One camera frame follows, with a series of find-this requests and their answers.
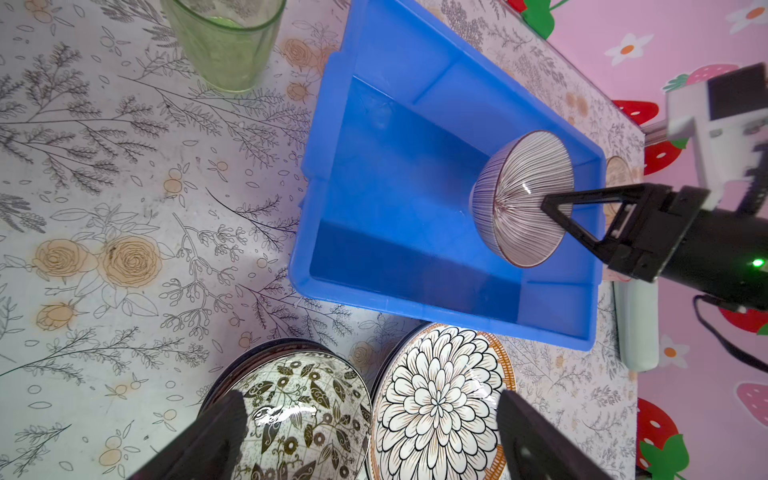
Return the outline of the green leaf patterned bowl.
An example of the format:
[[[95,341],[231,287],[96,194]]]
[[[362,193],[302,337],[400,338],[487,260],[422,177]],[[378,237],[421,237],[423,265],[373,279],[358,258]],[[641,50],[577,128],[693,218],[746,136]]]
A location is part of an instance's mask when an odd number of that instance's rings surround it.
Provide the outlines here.
[[[318,342],[285,338],[238,357],[201,408],[231,391],[247,415],[235,479],[354,479],[364,466],[372,402],[364,379]]]

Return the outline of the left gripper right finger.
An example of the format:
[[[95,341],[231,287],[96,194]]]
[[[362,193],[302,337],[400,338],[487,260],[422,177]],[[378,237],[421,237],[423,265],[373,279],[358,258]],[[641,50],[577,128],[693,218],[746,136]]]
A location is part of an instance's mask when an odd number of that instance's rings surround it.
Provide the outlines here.
[[[515,391],[501,393],[496,421],[512,479],[610,479]]]

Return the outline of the purple striped bowl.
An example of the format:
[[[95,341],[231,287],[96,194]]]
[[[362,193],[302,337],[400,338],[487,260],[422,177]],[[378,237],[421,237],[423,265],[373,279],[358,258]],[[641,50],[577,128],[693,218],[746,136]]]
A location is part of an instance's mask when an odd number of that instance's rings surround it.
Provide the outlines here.
[[[546,261],[565,231],[541,208],[549,194],[574,190],[574,172],[564,143],[537,130],[505,145],[483,167],[469,206],[475,228],[497,256],[519,268]]]

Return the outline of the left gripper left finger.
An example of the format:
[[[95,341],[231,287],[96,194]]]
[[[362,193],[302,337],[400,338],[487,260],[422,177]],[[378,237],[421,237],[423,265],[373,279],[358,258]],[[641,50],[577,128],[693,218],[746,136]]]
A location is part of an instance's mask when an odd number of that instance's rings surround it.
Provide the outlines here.
[[[231,479],[247,434],[243,395],[231,391],[130,479]]]

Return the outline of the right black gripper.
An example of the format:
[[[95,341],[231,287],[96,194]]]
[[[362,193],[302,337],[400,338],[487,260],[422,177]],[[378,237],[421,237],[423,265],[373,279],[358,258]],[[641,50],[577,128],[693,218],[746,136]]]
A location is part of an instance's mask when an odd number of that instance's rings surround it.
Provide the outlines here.
[[[660,277],[728,305],[767,309],[765,187],[734,210],[707,210],[710,192],[633,184],[547,194],[542,211],[595,258],[626,276]]]

